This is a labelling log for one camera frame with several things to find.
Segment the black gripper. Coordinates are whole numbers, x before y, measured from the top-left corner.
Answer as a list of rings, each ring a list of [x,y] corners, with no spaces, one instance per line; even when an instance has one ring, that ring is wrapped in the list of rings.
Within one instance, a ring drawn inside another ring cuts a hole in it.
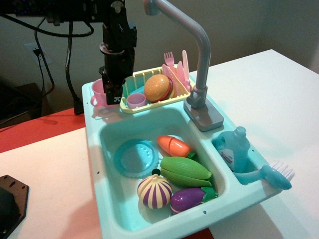
[[[126,78],[133,74],[136,46],[136,42],[129,43],[119,52],[109,49],[106,43],[99,46],[104,54],[104,66],[99,69],[99,73],[102,76],[107,105],[117,105],[121,101],[122,85]]]

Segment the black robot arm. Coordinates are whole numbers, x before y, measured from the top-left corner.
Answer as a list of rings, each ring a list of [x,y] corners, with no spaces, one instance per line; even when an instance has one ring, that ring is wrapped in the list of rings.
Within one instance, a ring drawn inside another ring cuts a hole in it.
[[[12,15],[23,17],[44,17],[47,22],[59,26],[63,22],[69,23],[66,35],[48,32],[22,22]],[[123,0],[2,0],[0,15],[6,19],[27,28],[51,36],[68,39],[65,72],[69,89],[69,66],[72,39],[93,34],[94,29],[87,33],[74,34],[73,23],[81,21],[87,26],[92,23],[102,23],[103,42],[100,51],[104,54],[104,66],[99,69],[102,76],[103,93],[106,94],[106,104],[116,105],[121,101],[123,84],[127,77],[133,74],[135,50],[137,44],[137,29],[129,24],[127,10]]]

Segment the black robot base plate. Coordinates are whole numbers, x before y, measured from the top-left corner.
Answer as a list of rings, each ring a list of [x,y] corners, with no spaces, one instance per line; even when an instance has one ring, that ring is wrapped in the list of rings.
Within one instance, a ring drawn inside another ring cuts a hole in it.
[[[0,238],[7,239],[26,216],[29,186],[4,175],[0,177]]]

